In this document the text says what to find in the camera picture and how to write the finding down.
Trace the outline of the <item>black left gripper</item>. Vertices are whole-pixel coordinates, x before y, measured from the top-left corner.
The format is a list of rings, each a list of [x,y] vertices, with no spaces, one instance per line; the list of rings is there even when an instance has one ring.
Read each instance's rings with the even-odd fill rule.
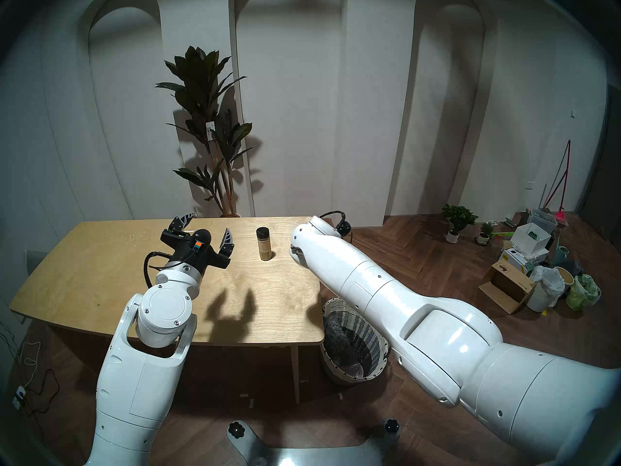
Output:
[[[234,250],[234,240],[229,228],[225,229],[218,252],[211,246],[211,233],[206,229],[195,232],[186,231],[195,213],[176,216],[161,235],[161,241],[174,249],[168,263],[162,270],[178,265],[188,265],[195,268],[204,276],[207,267],[212,266],[226,269],[229,266],[229,257]]]

